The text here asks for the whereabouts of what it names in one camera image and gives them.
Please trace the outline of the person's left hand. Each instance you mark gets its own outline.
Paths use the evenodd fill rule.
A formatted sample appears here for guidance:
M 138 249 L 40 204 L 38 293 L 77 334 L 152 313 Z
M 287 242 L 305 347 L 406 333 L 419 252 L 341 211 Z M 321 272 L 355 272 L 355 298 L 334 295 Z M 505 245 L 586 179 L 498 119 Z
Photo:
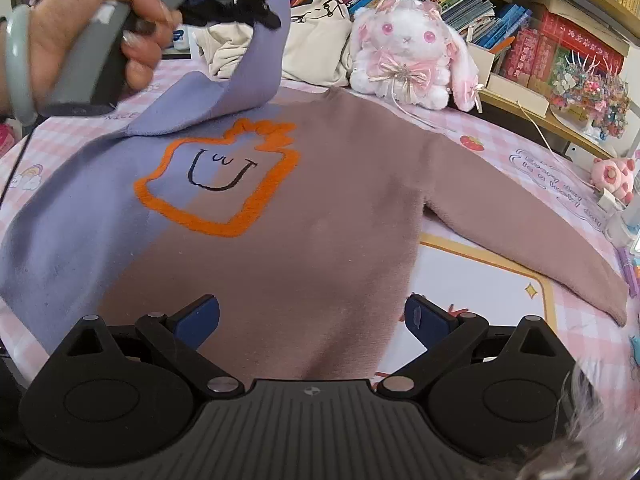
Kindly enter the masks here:
M 43 103 L 58 79 L 66 54 L 77 36 L 106 0 L 43 0 L 30 11 L 29 62 L 32 95 L 36 109 Z M 126 83 L 131 91 L 143 90 L 151 82 L 155 67 L 169 46 L 172 33 L 182 23 L 182 15 L 160 0 L 117 0 L 130 4 L 142 20 L 155 25 L 144 36 L 127 32 L 120 43 L 126 56 Z

